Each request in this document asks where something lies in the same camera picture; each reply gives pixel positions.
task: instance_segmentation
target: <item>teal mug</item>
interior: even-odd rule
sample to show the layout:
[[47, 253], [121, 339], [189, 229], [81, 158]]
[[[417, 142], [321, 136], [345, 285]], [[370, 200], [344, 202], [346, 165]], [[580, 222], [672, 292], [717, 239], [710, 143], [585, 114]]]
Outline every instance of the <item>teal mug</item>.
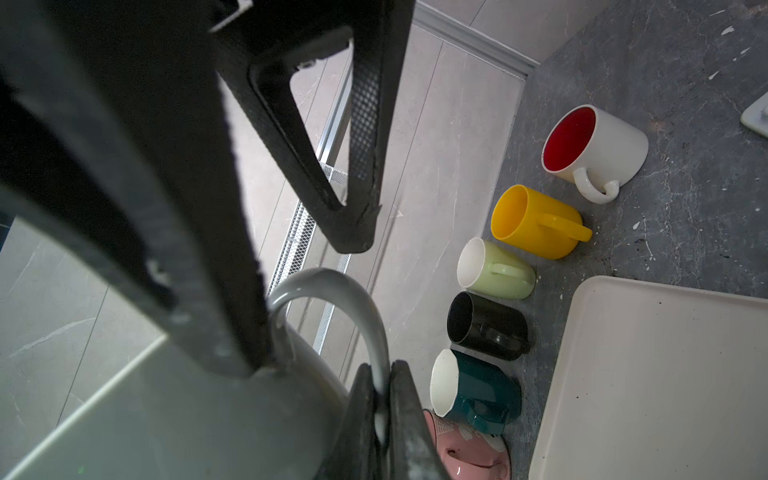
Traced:
[[489, 435], [501, 435], [520, 416], [522, 392], [497, 366], [455, 350], [440, 352], [429, 396], [435, 414]]

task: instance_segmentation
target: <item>black mug handle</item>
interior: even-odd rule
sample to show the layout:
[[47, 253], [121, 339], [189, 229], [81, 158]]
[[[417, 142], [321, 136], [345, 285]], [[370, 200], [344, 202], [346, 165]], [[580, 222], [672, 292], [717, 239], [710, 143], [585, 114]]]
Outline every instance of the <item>black mug handle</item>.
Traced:
[[493, 329], [490, 326], [482, 326], [480, 328], [480, 334], [483, 335], [486, 339], [491, 340], [496, 345], [506, 349], [522, 353], [526, 353], [530, 349], [530, 345], [528, 344], [527, 340], [499, 332], [497, 329]]

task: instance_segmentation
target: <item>black mug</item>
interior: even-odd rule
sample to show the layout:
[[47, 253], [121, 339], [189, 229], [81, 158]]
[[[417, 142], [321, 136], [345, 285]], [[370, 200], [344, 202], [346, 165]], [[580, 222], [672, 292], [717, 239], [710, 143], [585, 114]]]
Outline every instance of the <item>black mug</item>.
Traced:
[[531, 348], [522, 313], [469, 292], [461, 292], [451, 303], [448, 337], [456, 345], [503, 360], [514, 360]]

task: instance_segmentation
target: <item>countertop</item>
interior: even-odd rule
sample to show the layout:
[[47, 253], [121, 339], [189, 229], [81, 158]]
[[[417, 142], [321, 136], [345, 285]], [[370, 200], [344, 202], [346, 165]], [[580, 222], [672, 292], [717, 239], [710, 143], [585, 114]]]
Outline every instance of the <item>countertop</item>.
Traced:
[[[508, 371], [523, 413], [507, 425], [512, 478], [527, 478], [571, 297], [614, 275], [768, 298], [768, 138], [740, 123], [768, 91], [768, 3], [618, 0], [528, 77], [488, 212], [524, 184], [572, 205], [595, 235], [562, 260], [520, 253], [541, 277], [526, 300], [534, 346]], [[618, 199], [592, 204], [546, 174], [557, 120], [594, 104], [644, 131], [645, 165]]]

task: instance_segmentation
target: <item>light green mug handle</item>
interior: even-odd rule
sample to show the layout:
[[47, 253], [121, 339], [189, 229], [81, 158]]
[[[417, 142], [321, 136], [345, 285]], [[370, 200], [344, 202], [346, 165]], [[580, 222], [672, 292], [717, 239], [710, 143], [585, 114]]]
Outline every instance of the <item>light green mug handle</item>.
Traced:
[[503, 263], [493, 263], [490, 270], [491, 273], [513, 276], [514, 278], [528, 283], [528, 280], [525, 278], [525, 271], [521, 268], [517, 268], [516, 266], [504, 265]]

